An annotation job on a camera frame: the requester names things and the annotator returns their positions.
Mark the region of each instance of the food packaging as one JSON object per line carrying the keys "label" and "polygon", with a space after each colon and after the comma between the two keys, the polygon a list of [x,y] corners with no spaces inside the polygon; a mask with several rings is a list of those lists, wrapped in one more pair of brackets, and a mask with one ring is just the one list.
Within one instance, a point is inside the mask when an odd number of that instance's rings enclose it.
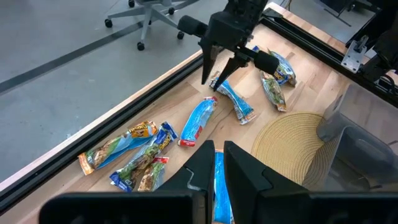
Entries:
{"label": "food packaging", "polygon": [[[255,46],[253,50],[258,52],[260,48],[258,46]],[[289,82],[292,86],[296,86],[297,84],[296,74],[294,73],[290,63],[280,54],[270,51],[269,49],[268,49],[268,54],[274,56],[279,60],[279,65],[277,67],[277,70],[275,71],[274,74],[272,74],[275,77],[276,81],[280,85]]]}
{"label": "food packaging", "polygon": [[109,177],[114,185],[126,192],[132,192],[136,186],[137,178],[166,146],[178,138],[177,133],[167,122],[146,145],[132,157],[122,169],[117,170]]}
{"label": "food packaging", "polygon": [[78,156],[81,169],[85,175],[102,168],[115,160],[127,150],[147,143],[157,133],[153,121],[144,121],[128,129],[124,134],[107,141],[103,146],[92,148]]}
{"label": "food packaging", "polygon": [[260,78],[269,101],[276,106],[278,111],[286,112],[285,96],[275,78],[263,71],[260,71]]}
{"label": "food packaging", "polygon": [[229,201],[228,190],[224,174],[224,152],[216,150],[215,172],[214,172],[214,221],[230,224],[233,222],[231,202]]}
{"label": "food packaging", "polygon": [[205,128],[207,121],[216,109],[217,102],[217,98],[214,96],[206,97],[192,111],[182,130],[181,140],[178,140],[177,142],[179,146],[195,146],[195,142],[198,139],[199,134],[202,132],[203,128]]}
{"label": "food packaging", "polygon": [[[217,82],[217,79],[218,78],[215,78],[210,82],[210,86],[212,88]],[[217,91],[228,96],[232,100],[236,116],[238,117],[240,124],[246,124],[256,118],[254,109],[235,93],[227,80],[217,88]]]}
{"label": "food packaging", "polygon": [[138,186],[139,192],[152,192],[163,184],[164,169],[168,161],[168,157],[155,157],[144,172]]}

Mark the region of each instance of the metal bracket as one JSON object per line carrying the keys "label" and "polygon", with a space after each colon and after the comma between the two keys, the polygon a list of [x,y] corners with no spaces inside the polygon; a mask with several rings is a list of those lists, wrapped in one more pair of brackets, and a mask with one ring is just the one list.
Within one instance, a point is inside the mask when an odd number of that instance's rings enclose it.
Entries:
{"label": "metal bracket", "polygon": [[366,50],[367,48],[363,43],[353,40],[346,55],[341,61],[341,65],[353,73],[356,73],[359,70],[359,66],[361,66]]}

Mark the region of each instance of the blue snack bar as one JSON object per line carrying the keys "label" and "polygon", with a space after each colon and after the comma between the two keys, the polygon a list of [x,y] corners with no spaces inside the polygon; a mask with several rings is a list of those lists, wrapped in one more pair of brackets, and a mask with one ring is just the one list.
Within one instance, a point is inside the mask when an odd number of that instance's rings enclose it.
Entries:
{"label": "blue snack bar", "polygon": [[179,146],[195,146],[195,142],[198,139],[199,134],[206,126],[207,121],[216,109],[217,103],[217,98],[214,96],[206,97],[199,103],[199,105],[192,111],[182,130],[181,140],[177,141]]}

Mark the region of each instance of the gray floor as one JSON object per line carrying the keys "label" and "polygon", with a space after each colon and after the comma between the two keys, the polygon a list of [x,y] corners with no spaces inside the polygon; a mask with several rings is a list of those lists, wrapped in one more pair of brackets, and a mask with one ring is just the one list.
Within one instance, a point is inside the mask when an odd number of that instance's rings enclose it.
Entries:
{"label": "gray floor", "polygon": [[[226,2],[200,0],[177,11],[174,19],[188,14],[207,22]],[[113,28],[107,29],[104,18],[128,9],[126,0],[81,4],[78,0],[1,1],[0,82],[142,19],[114,19]],[[293,0],[291,10],[340,40],[347,40],[369,18],[362,12],[344,13],[353,27],[345,27],[352,34],[343,34],[341,22],[311,0]],[[143,52],[136,49],[140,35],[141,30],[133,32],[0,95],[0,181],[199,49],[196,37],[177,40],[177,30],[159,21],[151,25]]]}

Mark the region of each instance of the wooden table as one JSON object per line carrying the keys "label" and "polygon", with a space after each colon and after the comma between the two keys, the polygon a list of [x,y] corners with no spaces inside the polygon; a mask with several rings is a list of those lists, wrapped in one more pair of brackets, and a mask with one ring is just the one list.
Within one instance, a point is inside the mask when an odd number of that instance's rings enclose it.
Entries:
{"label": "wooden table", "polygon": [[[277,12],[283,14],[285,18],[318,37],[322,41],[330,44],[337,50],[341,52],[346,50],[344,43],[332,38],[330,35],[317,29],[280,6],[270,3],[267,7],[271,7]],[[329,66],[306,53],[306,51],[285,40],[280,35],[263,25],[258,25],[253,34],[254,39],[250,42],[251,45],[258,45],[263,49],[268,48],[286,57],[297,74],[298,83],[295,88],[290,85],[284,85],[282,87],[288,111],[314,111],[322,114],[325,108],[329,106],[339,92],[350,82],[346,77],[340,75]],[[5,180],[0,184],[0,190],[4,189],[7,185],[32,170],[35,166],[69,145],[79,136],[111,116],[117,110],[120,110],[124,105],[145,93],[150,87],[167,78],[174,71],[184,66],[200,54],[201,52],[195,53],[180,65],[177,65],[175,68],[171,69],[134,95],[130,96],[120,105],[117,105],[96,121],[80,130],[70,139],[67,139],[65,142],[38,158],[32,164],[29,164],[27,167]],[[212,74],[218,70],[221,71],[230,56],[231,52],[222,52]],[[276,111],[267,99],[259,79],[258,70],[253,64],[250,64],[247,68],[240,68],[229,77],[229,83],[234,90],[246,99],[257,114],[257,118],[255,120],[243,126],[239,124],[236,118],[231,100],[226,96],[221,96],[219,93],[214,93],[208,85],[201,85],[200,79],[201,69],[195,71],[188,78],[184,79],[184,81],[180,82],[158,100],[154,101],[150,106],[133,117],[133,119],[129,120],[113,134],[109,135],[99,143],[99,145],[102,145],[106,140],[125,132],[128,126],[137,124],[144,120],[153,120],[157,125],[160,125],[163,121],[168,121],[178,133],[181,133],[185,122],[194,107],[196,107],[204,97],[216,95],[219,99],[218,107],[203,132],[200,134],[197,146],[193,148],[185,148],[179,147],[176,142],[173,142],[171,146],[168,146],[162,152],[164,156],[170,157],[165,173],[165,179],[168,179],[179,170],[179,168],[206,139],[214,140],[215,147],[218,149],[223,148],[225,140],[232,140],[241,148],[247,150],[247,152],[251,152],[252,144],[258,132],[269,121],[284,114]],[[48,199],[61,193],[118,191],[119,189],[117,187],[109,184],[109,175],[115,170],[123,167],[135,152],[136,150],[132,150],[125,153],[106,167],[97,170],[88,176],[84,176],[78,161],[75,161],[6,212],[0,218],[0,223],[37,223],[37,216],[40,207]]]}

